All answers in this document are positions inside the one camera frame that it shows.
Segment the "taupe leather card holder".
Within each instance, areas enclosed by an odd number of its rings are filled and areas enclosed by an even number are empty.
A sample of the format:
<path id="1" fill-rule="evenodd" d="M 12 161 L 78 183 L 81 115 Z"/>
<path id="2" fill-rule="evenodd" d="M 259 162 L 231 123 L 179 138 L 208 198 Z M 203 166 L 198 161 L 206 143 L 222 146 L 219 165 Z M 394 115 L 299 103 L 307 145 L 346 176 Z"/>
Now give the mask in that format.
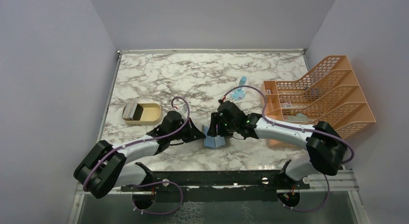
<path id="1" fill-rule="evenodd" d="M 209 149 L 221 149 L 230 146 L 230 141 L 226 137 L 216 136 L 206 136 L 204 139 L 204 147 Z"/>

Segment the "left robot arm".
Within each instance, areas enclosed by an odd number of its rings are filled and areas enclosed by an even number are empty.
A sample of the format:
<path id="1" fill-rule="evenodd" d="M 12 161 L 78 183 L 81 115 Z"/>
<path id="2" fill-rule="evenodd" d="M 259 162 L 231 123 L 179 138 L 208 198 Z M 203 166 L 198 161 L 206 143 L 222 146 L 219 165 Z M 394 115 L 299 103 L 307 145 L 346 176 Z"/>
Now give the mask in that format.
<path id="1" fill-rule="evenodd" d="M 139 190 L 151 186 L 151 176 L 132 161 L 157 155 L 166 150 L 174 140 L 189 143 L 203 140 L 191 118 L 177 111 L 169 111 L 162 123 L 139 139 L 112 145 L 106 140 L 98 141 L 74 170 L 74 178 L 83 185 L 84 191 L 95 198 L 102 198 L 114 187 L 134 184 Z"/>

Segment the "beige card tray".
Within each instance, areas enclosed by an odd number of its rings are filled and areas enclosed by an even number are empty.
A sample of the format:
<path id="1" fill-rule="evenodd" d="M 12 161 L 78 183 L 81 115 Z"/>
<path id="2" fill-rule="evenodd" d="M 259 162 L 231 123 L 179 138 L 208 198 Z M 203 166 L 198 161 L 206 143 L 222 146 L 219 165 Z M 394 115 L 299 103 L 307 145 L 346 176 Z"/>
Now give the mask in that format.
<path id="1" fill-rule="evenodd" d="M 139 121 L 125 121 L 127 125 L 153 125 L 159 122 L 162 116 L 162 108 L 158 103 L 138 103 L 144 110 Z"/>

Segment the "stack of cards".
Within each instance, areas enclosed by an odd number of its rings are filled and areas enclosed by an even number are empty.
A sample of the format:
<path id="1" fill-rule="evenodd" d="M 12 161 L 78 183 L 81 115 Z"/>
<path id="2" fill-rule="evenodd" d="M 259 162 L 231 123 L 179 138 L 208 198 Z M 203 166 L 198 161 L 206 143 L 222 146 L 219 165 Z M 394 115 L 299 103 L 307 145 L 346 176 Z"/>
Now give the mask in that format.
<path id="1" fill-rule="evenodd" d="M 135 102 L 128 102 L 123 109 L 122 119 L 126 121 L 139 121 L 144 108 Z"/>

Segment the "red white small box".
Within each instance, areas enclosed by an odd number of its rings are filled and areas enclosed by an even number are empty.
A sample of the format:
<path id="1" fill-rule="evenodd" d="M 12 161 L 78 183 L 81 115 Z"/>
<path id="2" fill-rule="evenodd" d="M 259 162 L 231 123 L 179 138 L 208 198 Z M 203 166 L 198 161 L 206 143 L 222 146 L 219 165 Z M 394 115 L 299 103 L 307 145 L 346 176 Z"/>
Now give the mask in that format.
<path id="1" fill-rule="evenodd" d="M 282 109 L 291 109 L 291 108 L 293 108 L 293 105 L 292 105 L 291 102 L 283 102 L 283 103 L 280 103 L 280 105 L 281 105 Z"/>

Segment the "orange plastic file organizer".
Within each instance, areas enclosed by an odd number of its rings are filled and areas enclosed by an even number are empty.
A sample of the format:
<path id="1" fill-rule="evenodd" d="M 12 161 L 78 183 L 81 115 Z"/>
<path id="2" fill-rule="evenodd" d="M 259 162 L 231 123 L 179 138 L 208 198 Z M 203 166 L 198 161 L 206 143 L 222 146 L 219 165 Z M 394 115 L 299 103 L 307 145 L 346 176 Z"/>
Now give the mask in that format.
<path id="1" fill-rule="evenodd" d="M 346 139 L 376 122 L 347 56 L 327 56 L 295 81 L 264 81 L 269 118 L 295 124 L 329 123 Z M 280 103 L 293 108 L 282 109 Z"/>

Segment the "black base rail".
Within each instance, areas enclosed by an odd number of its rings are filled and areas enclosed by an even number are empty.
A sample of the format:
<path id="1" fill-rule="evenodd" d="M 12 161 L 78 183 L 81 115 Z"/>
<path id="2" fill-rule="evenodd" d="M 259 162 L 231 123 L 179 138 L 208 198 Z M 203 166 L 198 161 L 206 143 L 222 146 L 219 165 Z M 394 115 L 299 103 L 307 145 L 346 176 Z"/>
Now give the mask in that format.
<path id="1" fill-rule="evenodd" d="M 142 188 L 125 185 L 121 191 L 131 192 L 137 202 L 176 203 L 277 201 L 277 193 L 310 188 L 303 181 L 282 182 L 280 176 L 279 170 L 153 171 Z"/>

